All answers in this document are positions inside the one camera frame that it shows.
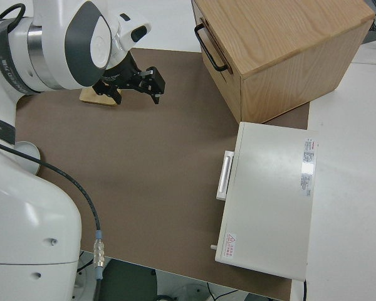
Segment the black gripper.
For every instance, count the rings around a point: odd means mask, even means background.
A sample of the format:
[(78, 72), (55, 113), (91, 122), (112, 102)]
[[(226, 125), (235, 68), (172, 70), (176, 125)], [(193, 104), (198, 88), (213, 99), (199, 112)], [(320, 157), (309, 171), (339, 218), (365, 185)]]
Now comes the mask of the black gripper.
[(93, 86), (97, 94), (95, 102), (101, 105), (120, 105), (122, 95), (117, 88), (123, 87), (134, 75), (138, 74), (138, 91), (150, 95), (154, 104), (159, 104), (164, 94), (165, 80), (155, 66), (145, 71), (138, 68), (131, 52), (114, 67), (105, 70), (100, 80)]

